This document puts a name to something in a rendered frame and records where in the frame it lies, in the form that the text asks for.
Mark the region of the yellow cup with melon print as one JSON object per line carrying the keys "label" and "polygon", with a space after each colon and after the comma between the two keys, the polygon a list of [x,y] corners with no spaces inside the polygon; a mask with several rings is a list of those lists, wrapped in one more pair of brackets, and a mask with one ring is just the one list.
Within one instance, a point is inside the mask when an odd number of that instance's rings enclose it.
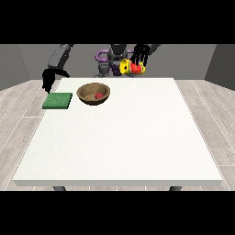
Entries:
{"label": "yellow cup with melon print", "polygon": [[123,59],[119,64],[119,70],[123,74],[144,74],[145,67],[143,63],[133,63],[130,59]]}

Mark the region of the brown wooden bowl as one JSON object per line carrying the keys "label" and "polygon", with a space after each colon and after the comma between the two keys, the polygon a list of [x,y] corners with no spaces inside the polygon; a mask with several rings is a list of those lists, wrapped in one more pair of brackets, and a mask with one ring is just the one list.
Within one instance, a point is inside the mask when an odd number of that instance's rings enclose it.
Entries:
{"label": "brown wooden bowl", "polygon": [[[95,99],[97,93],[103,94],[100,99]],[[80,86],[76,92],[78,98],[89,106],[97,106],[104,103],[110,95],[110,88],[106,84],[90,83]]]}

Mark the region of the green square pad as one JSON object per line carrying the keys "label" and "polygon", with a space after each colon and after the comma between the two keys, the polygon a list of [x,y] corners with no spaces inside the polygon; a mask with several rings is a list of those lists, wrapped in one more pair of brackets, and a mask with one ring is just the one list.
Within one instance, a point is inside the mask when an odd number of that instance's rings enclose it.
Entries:
{"label": "green square pad", "polygon": [[67,109],[71,102],[72,93],[50,93],[46,97],[43,109]]}

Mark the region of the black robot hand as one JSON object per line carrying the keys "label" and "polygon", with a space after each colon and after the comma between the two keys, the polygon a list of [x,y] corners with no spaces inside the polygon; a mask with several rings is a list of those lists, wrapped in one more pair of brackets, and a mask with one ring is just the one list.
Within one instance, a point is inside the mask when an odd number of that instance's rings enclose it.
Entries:
{"label": "black robot hand", "polygon": [[139,64],[140,62],[143,63],[145,67],[147,65],[147,60],[150,53],[150,47],[148,45],[137,44],[134,47],[134,52],[131,56],[131,60],[133,63]]}
{"label": "black robot hand", "polygon": [[43,79],[43,84],[42,84],[42,88],[49,93],[51,90],[51,87],[53,85],[53,83],[55,82],[55,76],[56,75],[60,75],[66,78],[69,78],[70,75],[64,71],[64,70],[60,70],[60,69],[45,69],[44,72],[42,73],[42,79]]}

